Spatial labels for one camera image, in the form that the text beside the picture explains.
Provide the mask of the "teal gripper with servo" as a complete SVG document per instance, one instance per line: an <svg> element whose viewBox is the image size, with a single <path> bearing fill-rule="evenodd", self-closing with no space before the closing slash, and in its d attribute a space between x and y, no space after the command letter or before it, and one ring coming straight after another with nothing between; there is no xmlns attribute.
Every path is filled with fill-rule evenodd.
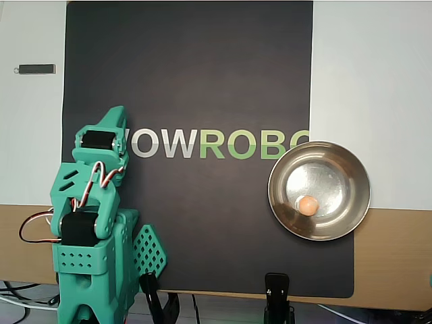
<svg viewBox="0 0 432 324"><path fill-rule="evenodd" d="M110 108L100 125L87 125L76 133L74 160L88 165L102 161L105 167L126 167L129 162L126 125L126 108L122 105Z"/></svg>

